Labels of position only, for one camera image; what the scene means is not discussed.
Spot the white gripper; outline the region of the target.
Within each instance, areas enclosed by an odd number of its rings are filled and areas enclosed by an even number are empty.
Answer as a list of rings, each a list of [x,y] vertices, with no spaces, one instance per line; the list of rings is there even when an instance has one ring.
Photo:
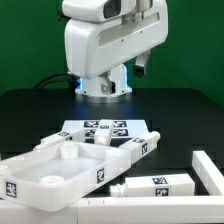
[[[133,74],[142,78],[150,49],[168,35],[166,0],[136,0],[131,12],[103,22],[68,18],[64,33],[68,69],[85,79],[100,75],[103,94],[112,93],[108,70],[137,57]]]

